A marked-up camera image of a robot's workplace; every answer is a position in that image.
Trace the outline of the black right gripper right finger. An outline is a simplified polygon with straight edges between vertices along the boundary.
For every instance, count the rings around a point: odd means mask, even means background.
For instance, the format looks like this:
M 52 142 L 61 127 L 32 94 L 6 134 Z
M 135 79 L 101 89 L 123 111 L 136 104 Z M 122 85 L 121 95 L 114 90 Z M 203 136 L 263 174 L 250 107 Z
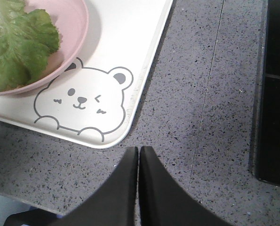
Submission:
M 140 151 L 139 206 L 143 226 L 228 225 L 177 184 L 151 146 Z

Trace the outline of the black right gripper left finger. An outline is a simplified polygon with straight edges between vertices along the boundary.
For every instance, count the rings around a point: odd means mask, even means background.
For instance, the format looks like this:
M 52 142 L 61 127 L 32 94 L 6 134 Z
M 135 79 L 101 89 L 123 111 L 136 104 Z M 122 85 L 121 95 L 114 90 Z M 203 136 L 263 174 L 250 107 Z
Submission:
M 86 201 L 52 226 L 133 226 L 138 148 L 126 149 L 121 161 Z

